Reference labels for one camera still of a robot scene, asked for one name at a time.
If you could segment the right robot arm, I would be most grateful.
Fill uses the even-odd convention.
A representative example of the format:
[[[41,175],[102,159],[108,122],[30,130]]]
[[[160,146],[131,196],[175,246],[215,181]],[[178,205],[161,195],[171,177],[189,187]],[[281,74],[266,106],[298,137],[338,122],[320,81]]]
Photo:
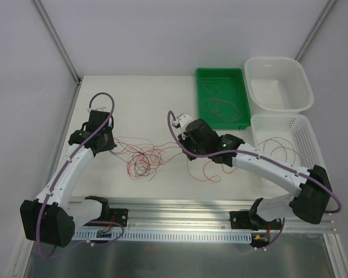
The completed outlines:
[[[298,217],[317,225],[327,213],[333,197],[326,170],[315,165],[308,169],[262,155],[252,145],[231,134],[218,135],[202,119],[182,115],[169,119],[169,128],[180,129],[176,141],[189,160],[208,158],[216,164],[245,170],[268,180],[287,194],[256,199],[241,218],[242,225],[254,231],[280,218]]]

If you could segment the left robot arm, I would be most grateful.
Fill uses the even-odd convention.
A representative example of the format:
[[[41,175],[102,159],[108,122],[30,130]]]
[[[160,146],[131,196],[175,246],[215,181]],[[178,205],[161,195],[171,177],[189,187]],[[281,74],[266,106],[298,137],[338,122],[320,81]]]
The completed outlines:
[[[70,135],[65,157],[46,187],[34,200],[25,200],[20,215],[28,240],[66,247],[76,230],[88,222],[105,225],[110,219],[104,197],[87,196],[82,203],[68,203],[82,173],[98,153],[115,148],[112,114],[92,110],[89,119]]]

